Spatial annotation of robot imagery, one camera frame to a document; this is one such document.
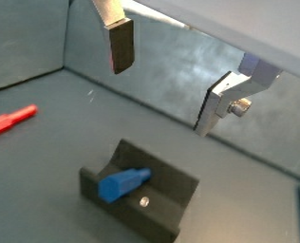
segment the gray floor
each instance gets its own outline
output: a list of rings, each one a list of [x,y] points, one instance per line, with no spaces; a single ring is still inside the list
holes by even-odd
[[[64,66],[194,125],[206,90],[226,71],[237,71],[242,51],[197,31],[129,16],[137,24],[137,61],[114,76],[98,13],[88,0],[75,0]],[[284,73],[250,99],[246,116],[230,115],[213,134],[300,177],[300,79]]]
[[[145,242],[79,197],[122,138],[201,179],[177,243],[300,243],[294,178],[67,71],[0,91],[0,113],[28,103],[0,135],[0,243]]]

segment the screw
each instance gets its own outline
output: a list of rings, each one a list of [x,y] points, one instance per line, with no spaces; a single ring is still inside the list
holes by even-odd
[[[234,113],[238,117],[242,117],[252,105],[252,102],[249,100],[239,99],[238,101],[233,102],[229,106],[227,112]]]
[[[147,196],[145,196],[142,199],[141,199],[141,201],[139,201],[139,206],[141,207],[146,207],[147,206],[147,204],[149,204],[149,197]]]

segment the gray table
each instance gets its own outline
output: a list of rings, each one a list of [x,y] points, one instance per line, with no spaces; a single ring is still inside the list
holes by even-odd
[[[0,113],[30,103],[0,135],[0,243],[145,242],[79,197],[122,138],[201,179],[178,243],[300,243],[294,178],[67,71],[0,91]]]

